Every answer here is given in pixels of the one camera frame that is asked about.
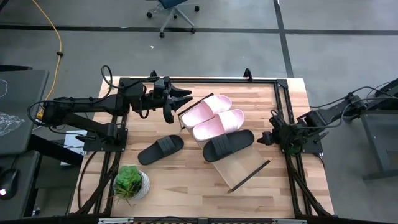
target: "potted plant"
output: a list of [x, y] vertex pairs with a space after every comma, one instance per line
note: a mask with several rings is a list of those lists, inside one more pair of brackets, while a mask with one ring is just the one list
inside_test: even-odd
[[119, 199], [139, 200], [148, 194], [150, 182], [148, 176], [136, 166], [122, 166], [114, 181], [114, 195]]

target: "pink slide sandal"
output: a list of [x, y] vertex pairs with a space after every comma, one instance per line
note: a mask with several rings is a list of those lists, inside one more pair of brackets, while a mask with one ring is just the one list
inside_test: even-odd
[[181, 121], [186, 128], [193, 128], [213, 118], [217, 113], [228, 111], [231, 106], [232, 101], [227, 96], [211, 96], [202, 100], [198, 105], [182, 115]]
[[196, 125], [192, 129], [192, 134], [197, 141], [205, 141], [238, 130], [243, 121], [244, 114], [239, 109], [221, 112], [216, 114], [213, 119]]

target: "office chair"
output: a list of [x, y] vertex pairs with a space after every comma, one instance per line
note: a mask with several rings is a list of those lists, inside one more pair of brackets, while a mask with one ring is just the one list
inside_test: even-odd
[[156, 6], [154, 9], [150, 9], [147, 12], [147, 17], [150, 19], [152, 18], [152, 13], [155, 12], [161, 12], [164, 10], [168, 10], [170, 13], [166, 18], [166, 21], [163, 23], [162, 27], [160, 28], [160, 38], [164, 38], [164, 29], [166, 28], [167, 24], [170, 22], [172, 16], [174, 19], [177, 18], [177, 14], [182, 16], [182, 18], [189, 23], [192, 28], [191, 28], [191, 33], [194, 34], [197, 30], [194, 28], [194, 23], [181, 11], [179, 6], [188, 6], [188, 5], [195, 5], [195, 12], [199, 11], [199, 6], [195, 3], [185, 3], [182, 4], [183, 2], [186, 2], [187, 0], [157, 0], [159, 4]]

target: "computer mouse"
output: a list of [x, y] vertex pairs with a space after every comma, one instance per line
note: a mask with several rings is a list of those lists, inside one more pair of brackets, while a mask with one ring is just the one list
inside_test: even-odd
[[13, 198], [18, 188], [18, 170], [8, 169], [0, 175], [0, 198], [8, 200]]

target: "succulent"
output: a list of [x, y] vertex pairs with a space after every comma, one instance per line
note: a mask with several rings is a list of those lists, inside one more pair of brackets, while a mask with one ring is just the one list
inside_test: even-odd
[[127, 199], [135, 196], [142, 187], [142, 177], [136, 166], [123, 166], [113, 185], [115, 196]]

